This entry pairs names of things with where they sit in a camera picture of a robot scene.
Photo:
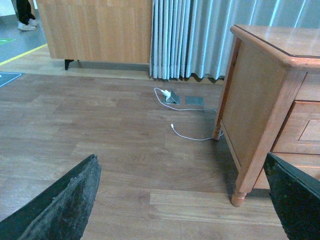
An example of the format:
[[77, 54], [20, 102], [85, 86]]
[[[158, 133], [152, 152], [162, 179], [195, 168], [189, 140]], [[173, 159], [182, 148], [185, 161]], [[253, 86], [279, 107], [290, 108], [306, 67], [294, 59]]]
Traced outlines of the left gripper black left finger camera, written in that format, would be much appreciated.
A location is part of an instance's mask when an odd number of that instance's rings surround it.
[[2, 240], [79, 240], [98, 191], [102, 167], [91, 154], [0, 222]]

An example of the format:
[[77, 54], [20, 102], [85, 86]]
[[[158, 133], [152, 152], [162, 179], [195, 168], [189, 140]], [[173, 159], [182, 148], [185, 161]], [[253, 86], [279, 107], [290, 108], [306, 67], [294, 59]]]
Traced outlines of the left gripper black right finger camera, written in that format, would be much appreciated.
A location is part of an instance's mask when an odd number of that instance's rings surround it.
[[320, 238], [320, 181], [269, 152], [263, 165], [270, 197], [290, 240]]

